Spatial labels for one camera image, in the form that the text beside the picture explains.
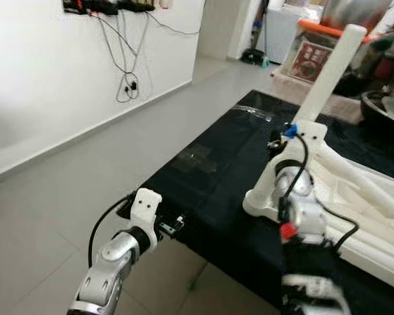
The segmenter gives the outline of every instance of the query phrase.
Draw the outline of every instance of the orange container lid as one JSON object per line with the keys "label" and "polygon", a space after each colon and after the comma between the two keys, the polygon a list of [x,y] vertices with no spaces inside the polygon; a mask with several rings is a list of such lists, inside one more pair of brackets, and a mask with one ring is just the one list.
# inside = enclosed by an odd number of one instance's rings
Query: orange container lid
{"label": "orange container lid", "polygon": [[[336,36],[336,37],[341,37],[343,35],[343,31],[341,31],[341,30],[337,30],[335,28],[328,28],[327,26],[323,26],[323,25],[311,22],[310,20],[307,20],[307,19],[299,20],[298,24],[302,28],[305,28],[306,30],[309,30],[309,31],[325,33],[325,34],[328,34],[331,36]],[[378,37],[379,37],[379,35],[365,36],[365,37],[363,37],[362,42],[368,43],[371,40],[376,39]]]}

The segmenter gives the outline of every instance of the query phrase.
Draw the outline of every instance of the wall-mounted device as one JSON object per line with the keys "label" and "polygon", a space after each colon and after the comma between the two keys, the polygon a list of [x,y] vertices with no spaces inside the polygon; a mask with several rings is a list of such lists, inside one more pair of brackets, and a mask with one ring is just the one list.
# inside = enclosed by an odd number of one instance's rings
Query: wall-mounted device
{"label": "wall-mounted device", "polygon": [[62,0],[64,12],[74,14],[90,14],[101,12],[106,15],[117,15],[118,10],[129,10],[133,12],[153,11],[155,7],[140,0]]}

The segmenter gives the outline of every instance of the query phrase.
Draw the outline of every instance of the white rod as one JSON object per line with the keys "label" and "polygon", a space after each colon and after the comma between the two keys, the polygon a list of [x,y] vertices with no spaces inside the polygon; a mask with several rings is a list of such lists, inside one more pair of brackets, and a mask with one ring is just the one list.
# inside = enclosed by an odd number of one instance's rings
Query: white rod
{"label": "white rod", "polygon": [[366,28],[362,26],[349,24],[345,27],[341,39],[303,101],[293,123],[317,119],[365,35]]}

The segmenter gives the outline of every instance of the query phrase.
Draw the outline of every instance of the white plastic arm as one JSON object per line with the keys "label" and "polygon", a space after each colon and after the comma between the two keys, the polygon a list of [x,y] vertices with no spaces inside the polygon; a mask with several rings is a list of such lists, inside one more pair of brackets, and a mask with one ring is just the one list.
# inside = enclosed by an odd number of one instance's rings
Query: white plastic arm
{"label": "white plastic arm", "polygon": [[293,123],[298,123],[300,120],[315,121],[317,119],[365,35],[366,28],[362,26],[349,24],[345,27],[343,36],[311,87],[294,117]]}
{"label": "white plastic arm", "polygon": [[[307,168],[309,168],[312,158],[315,157],[315,154],[321,147],[322,140],[326,136],[327,126],[310,121],[300,121],[298,132],[304,134],[305,142],[309,147],[307,163]],[[302,162],[303,157],[302,143],[296,138],[290,140],[284,151],[268,162],[254,189],[247,192],[243,204],[244,209],[255,217],[264,215],[265,209],[273,206],[271,194],[275,186],[277,164],[289,159]]]}
{"label": "white plastic arm", "polygon": [[366,197],[394,218],[394,198],[384,192],[369,178],[359,173],[353,165],[331,149],[325,142],[322,143],[317,156],[323,166],[327,167],[337,176],[353,182],[363,190]]}

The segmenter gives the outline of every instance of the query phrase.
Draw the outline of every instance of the blue connector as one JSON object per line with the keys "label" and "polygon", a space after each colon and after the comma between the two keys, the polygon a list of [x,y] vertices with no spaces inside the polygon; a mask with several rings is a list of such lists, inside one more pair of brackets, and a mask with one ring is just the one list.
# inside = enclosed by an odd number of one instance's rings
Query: blue connector
{"label": "blue connector", "polygon": [[295,138],[297,135],[297,125],[292,125],[288,130],[283,133],[284,136],[288,138]]}

